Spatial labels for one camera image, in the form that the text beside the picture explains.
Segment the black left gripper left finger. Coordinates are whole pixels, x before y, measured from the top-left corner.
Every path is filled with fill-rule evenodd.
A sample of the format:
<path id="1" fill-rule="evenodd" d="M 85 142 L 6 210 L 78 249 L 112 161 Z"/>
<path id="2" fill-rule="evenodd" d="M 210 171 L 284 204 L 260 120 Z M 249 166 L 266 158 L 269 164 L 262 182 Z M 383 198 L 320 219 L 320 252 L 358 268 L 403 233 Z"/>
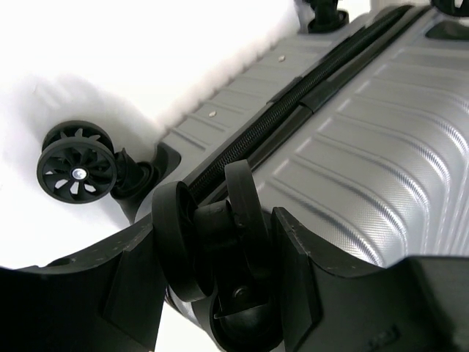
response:
<path id="1" fill-rule="evenodd" d="M 45 267 L 1 269 L 2 351 L 153 351 L 165 279 L 146 216 Z"/>

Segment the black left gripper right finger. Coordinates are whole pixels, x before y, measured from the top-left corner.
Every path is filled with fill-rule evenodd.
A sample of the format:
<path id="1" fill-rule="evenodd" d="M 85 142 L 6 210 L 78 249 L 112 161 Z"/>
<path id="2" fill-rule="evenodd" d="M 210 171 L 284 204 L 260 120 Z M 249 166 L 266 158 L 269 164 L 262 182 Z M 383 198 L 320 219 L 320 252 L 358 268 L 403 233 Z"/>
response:
<path id="1" fill-rule="evenodd" d="M 466 351 L 468 259 L 380 268 L 272 213 L 287 351 Z"/>

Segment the grey suitcase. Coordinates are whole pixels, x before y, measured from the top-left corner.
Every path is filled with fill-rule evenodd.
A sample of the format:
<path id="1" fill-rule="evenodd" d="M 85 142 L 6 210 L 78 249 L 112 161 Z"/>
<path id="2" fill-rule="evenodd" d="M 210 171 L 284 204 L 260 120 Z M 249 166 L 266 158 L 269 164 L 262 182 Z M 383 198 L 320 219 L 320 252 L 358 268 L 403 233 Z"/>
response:
<path id="1" fill-rule="evenodd" d="M 151 162 L 83 120 L 45 137 L 54 199 L 111 195 L 163 230 L 166 300 L 222 351 L 287 351 L 272 213 L 380 268 L 468 259 L 468 3 L 393 4 L 349 21 L 312 1 L 282 40 L 201 103 Z"/>

